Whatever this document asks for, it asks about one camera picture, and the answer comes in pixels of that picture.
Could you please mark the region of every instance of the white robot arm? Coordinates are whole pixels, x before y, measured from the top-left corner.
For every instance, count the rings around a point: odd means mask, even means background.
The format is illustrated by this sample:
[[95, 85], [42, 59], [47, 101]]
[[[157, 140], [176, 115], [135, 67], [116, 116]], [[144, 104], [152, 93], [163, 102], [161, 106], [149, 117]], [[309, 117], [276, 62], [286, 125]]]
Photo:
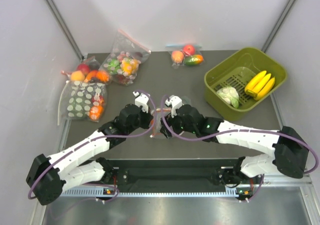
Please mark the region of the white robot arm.
[[[33, 193], [40, 204], [47, 205], [62, 192], [85, 183], [110, 182], [115, 172], [112, 165], [105, 158], [95, 161], [89, 159], [124, 142], [125, 136], [136, 129], [149, 128], [153, 116], [148, 106], [148, 96], [136, 92], [133, 94], [134, 104], [126, 105], [119, 116], [103, 124], [84, 140], [59, 153], [48, 157], [41, 154], [34, 159], [26, 182], [30, 188], [34, 188]], [[189, 132], [204, 142], [233, 144], [262, 153], [253, 157], [240, 157], [237, 160], [232, 171], [236, 180], [245, 181], [268, 173], [282, 173], [292, 178], [302, 178], [309, 151], [296, 142], [278, 135], [278, 130], [272, 130], [272, 134], [256, 133], [254, 131], [259, 131], [256, 128], [239, 126], [220, 118], [204, 117], [196, 108], [183, 104], [182, 100], [174, 95], [165, 104], [171, 107], [171, 113], [165, 117], [165, 121], [176, 134]], [[163, 121], [161, 124], [160, 132], [167, 138], [172, 137]], [[280, 132], [302, 141], [290, 127], [283, 127]], [[223, 182], [230, 174], [222, 174], [221, 177]]]
[[47, 205], [63, 191], [81, 184], [101, 180], [108, 182], [112, 178], [113, 167], [104, 158], [82, 164], [126, 140], [119, 136], [128, 136], [138, 128], [149, 128], [153, 119], [148, 106], [149, 98], [143, 93], [133, 94], [134, 104], [126, 105], [119, 116], [103, 124], [84, 140], [59, 153], [48, 157], [41, 154], [34, 159], [26, 178], [30, 187], [46, 168], [52, 166], [33, 190], [40, 204]]
[[[171, 114], [167, 115], [166, 122], [176, 134], [190, 132], [198, 138], [217, 134], [204, 141], [237, 145], [263, 153], [239, 158], [237, 167], [234, 168], [239, 176], [253, 178], [260, 174], [282, 173], [292, 178], [302, 178], [309, 151], [298, 143], [277, 135], [281, 132], [303, 141], [293, 128], [284, 126], [281, 131], [271, 130], [272, 134], [257, 133], [259, 129], [256, 128], [204, 117], [196, 108], [183, 105], [182, 100], [174, 95], [165, 101], [165, 105], [171, 107]], [[165, 126], [162, 127], [162, 133], [165, 136], [171, 135]]]

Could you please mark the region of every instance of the yellow banana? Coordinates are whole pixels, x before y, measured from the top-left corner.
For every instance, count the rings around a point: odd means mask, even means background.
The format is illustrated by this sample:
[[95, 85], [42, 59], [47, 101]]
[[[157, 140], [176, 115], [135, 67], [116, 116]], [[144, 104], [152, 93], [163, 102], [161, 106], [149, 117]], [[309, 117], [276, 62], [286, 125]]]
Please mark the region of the yellow banana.
[[253, 94], [258, 94], [261, 91], [261, 89], [264, 88], [264, 86], [267, 84], [267, 82], [270, 80], [270, 78], [271, 78], [271, 73], [268, 73], [267, 75], [265, 75], [264, 78], [262, 78], [258, 82], [258, 84], [253, 89], [251, 89], [251, 92], [253, 92]]
[[254, 87], [260, 82], [261, 79], [265, 77], [267, 71], [261, 71], [257, 75], [255, 75], [250, 82], [245, 86], [244, 92], [247, 93], [248, 90], [254, 89]]
[[267, 84], [262, 88], [262, 90], [258, 93], [258, 95], [254, 98], [254, 100], [259, 101], [262, 99], [270, 90], [274, 87], [276, 82], [276, 78], [271, 78]]

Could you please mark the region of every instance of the plastic bag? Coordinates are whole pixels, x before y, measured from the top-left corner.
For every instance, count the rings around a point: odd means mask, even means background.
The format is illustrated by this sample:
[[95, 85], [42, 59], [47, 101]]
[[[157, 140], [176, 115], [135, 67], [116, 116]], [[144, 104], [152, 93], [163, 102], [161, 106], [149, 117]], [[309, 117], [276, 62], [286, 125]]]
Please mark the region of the plastic bag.
[[196, 44], [182, 44], [167, 46], [170, 49], [172, 67], [177, 69], [182, 66], [198, 66], [204, 62], [204, 57], [200, 53], [200, 46]]
[[61, 71], [61, 73], [67, 75], [71, 81], [108, 84], [111, 81], [111, 77], [100, 67], [101, 64], [96, 60], [95, 56], [92, 56], [81, 62], [75, 71]]
[[226, 86], [216, 92], [227, 104], [239, 107], [239, 94], [233, 86]]
[[62, 119], [98, 122], [107, 105], [107, 86], [101, 82], [67, 81], [60, 95], [58, 125]]
[[139, 65], [150, 56], [151, 51], [118, 30], [110, 55], [101, 68], [118, 84], [130, 85], [137, 77]]

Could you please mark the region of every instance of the green basket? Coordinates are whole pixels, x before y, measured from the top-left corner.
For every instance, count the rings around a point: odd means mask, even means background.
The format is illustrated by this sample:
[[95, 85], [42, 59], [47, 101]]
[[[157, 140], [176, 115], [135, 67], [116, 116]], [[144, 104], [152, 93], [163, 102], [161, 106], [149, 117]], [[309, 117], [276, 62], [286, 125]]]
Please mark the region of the green basket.
[[[245, 94], [245, 86], [260, 71], [266, 70], [275, 77], [272, 90], [259, 101]], [[204, 76], [205, 100], [228, 121], [237, 121], [261, 103], [287, 79], [286, 70], [264, 52], [254, 47], [245, 47], [208, 71]], [[239, 107], [226, 103], [217, 91], [232, 86], [239, 94]]]

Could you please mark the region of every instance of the dark gray table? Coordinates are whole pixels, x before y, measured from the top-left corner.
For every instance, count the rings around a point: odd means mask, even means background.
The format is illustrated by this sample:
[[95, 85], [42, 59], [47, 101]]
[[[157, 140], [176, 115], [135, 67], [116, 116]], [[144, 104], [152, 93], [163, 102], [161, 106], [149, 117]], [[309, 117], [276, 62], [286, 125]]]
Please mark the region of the dark gray table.
[[[149, 59], [139, 67], [134, 84], [122, 86], [112, 83], [108, 87], [108, 104], [99, 123], [91, 121], [72, 121], [67, 137], [66, 147], [74, 145], [103, 123], [114, 119], [120, 110], [129, 103], [134, 103], [132, 92], [142, 89], [151, 94], [160, 105], [164, 94], [187, 96], [192, 106], [204, 116], [220, 117], [204, 99], [204, 75], [212, 67], [229, 57], [235, 51], [203, 51], [205, 64], [198, 67], [171, 67], [171, 58], [167, 52], [153, 52]], [[106, 53], [95, 55], [99, 62], [107, 57]], [[271, 99], [268, 97], [259, 106], [249, 112], [236, 124], [257, 129], [279, 129], [278, 120]], [[258, 152], [247, 148], [207, 142], [186, 142], [177, 138], [170, 140], [149, 138], [148, 135], [127, 139], [124, 143], [99, 156], [113, 159], [184, 159], [184, 158], [238, 158], [255, 156]]]

